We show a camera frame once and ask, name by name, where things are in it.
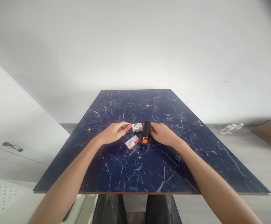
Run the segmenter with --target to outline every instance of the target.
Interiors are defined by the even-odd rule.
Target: red and white box
[[[140,132],[143,130],[142,123],[137,123],[132,125],[132,132]]]
[[[125,131],[125,132],[128,132],[129,129],[131,128],[131,126],[132,126],[132,124],[129,123],[129,124],[124,128],[124,131]]]
[[[134,135],[131,139],[125,142],[125,145],[129,150],[131,150],[139,142],[140,142],[139,138],[136,137],[136,135]]]

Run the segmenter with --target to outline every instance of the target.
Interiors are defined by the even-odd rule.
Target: plastic water bottle
[[[222,129],[220,131],[220,133],[221,134],[227,134],[227,133],[231,134],[231,130],[233,130],[233,129],[239,130],[239,129],[242,128],[243,125],[244,124],[242,124],[242,123],[241,124],[231,124],[231,125],[228,125],[224,129]]]

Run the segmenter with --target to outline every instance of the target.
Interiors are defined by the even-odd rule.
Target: finger
[[[122,127],[123,125],[128,125],[128,124],[129,124],[128,122],[122,121],[122,122],[116,123],[116,126],[119,129],[119,127]]]
[[[126,134],[126,132],[124,130],[121,130],[118,132],[118,138],[121,138],[122,136],[124,136]]]
[[[158,137],[158,136],[157,136],[155,130],[150,131],[150,135],[152,135],[152,137],[157,141],[157,137]]]
[[[157,131],[159,124],[151,122],[150,126],[152,126]]]

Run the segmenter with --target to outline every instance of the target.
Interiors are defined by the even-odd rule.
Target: gray floor
[[[271,191],[271,146],[254,135],[252,127],[244,126],[232,134],[222,135],[224,126],[208,125],[210,130]],[[65,129],[72,132],[74,124]],[[271,224],[271,194],[241,196],[263,223]],[[174,195],[183,224],[220,223],[201,195]],[[126,212],[144,212],[147,196],[124,195]]]

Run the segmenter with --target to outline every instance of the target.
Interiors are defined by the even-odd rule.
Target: forearm
[[[89,142],[50,188],[29,224],[53,224],[62,221],[75,201],[89,164],[101,145],[95,138]]]
[[[232,187],[183,140],[175,150],[190,169],[203,197],[222,223],[262,223]]]

